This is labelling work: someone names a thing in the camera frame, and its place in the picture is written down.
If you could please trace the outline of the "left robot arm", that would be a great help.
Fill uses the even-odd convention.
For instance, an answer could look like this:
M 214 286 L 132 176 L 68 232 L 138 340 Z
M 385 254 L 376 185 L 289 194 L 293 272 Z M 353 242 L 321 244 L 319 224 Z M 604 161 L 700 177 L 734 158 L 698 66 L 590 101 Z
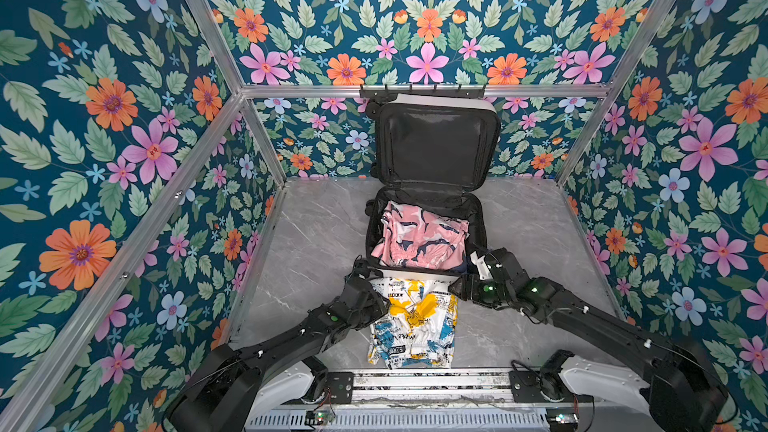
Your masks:
M 388 313 L 390 303 L 374 289 L 371 272 L 357 257 L 341 294 L 310 310 L 298 325 L 256 345 L 216 347 L 168 406 L 165 419 L 177 431 L 243 430 L 263 386 Z

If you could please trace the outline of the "pink patterned garment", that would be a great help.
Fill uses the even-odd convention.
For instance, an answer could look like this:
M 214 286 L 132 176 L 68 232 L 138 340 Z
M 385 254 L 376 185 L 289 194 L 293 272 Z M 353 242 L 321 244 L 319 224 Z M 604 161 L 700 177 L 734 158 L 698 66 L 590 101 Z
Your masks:
M 382 213 L 382 237 L 371 256 L 391 268 L 459 270 L 465 265 L 467 220 L 389 201 Z

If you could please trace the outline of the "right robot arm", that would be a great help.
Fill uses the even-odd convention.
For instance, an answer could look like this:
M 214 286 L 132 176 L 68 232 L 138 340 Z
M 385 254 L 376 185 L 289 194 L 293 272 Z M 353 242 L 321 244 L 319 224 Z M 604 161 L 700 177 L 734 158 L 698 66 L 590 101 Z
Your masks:
M 530 277 L 504 248 L 474 259 L 449 290 L 463 301 L 512 309 L 536 325 L 573 334 L 615 359 L 587 360 L 559 349 L 539 368 L 534 386 L 547 400 L 591 396 L 651 417 L 665 431 L 710 431 L 730 399 L 705 350 L 630 325 L 546 277 Z

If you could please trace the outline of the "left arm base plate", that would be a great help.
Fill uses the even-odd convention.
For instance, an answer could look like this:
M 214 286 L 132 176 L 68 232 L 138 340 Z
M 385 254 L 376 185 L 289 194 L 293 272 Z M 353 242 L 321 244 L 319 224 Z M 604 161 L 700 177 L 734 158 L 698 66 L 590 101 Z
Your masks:
M 319 404 L 329 399 L 332 404 L 350 404 L 354 391 L 355 374 L 353 372 L 323 371 L 315 377 L 308 391 L 311 403 Z

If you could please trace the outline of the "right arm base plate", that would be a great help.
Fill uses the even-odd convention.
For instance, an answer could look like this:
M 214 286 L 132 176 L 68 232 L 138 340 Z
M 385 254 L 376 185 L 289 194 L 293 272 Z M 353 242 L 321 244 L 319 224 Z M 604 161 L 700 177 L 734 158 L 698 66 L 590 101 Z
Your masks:
M 553 372 L 541 374 L 536 370 L 513 369 L 508 374 L 510 389 L 517 403 L 591 403 L 589 395 L 575 395 Z

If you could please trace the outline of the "white hard-shell suitcase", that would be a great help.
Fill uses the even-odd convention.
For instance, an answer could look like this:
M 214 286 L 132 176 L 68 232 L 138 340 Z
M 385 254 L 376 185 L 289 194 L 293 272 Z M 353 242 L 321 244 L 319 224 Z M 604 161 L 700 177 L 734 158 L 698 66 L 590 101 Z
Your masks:
M 474 193 L 486 181 L 501 131 L 494 106 L 482 99 L 399 95 L 383 103 L 370 101 L 366 114 L 373 119 L 376 134 L 371 173 L 383 185 L 366 204 L 368 264 L 402 273 L 476 272 L 473 255 L 482 256 L 488 245 L 482 204 Z M 467 220 L 465 265 L 459 270 L 381 265 L 371 252 L 382 237 L 380 219 L 389 201 Z

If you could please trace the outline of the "white yellow blue patterned garment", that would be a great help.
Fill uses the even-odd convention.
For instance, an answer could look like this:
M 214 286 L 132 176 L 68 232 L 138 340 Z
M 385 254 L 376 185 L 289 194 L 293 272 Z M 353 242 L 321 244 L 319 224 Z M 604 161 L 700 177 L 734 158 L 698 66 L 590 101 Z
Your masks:
M 458 299 L 439 280 L 379 278 L 374 290 L 389 312 L 370 326 L 368 362 L 389 369 L 449 368 L 455 349 Z

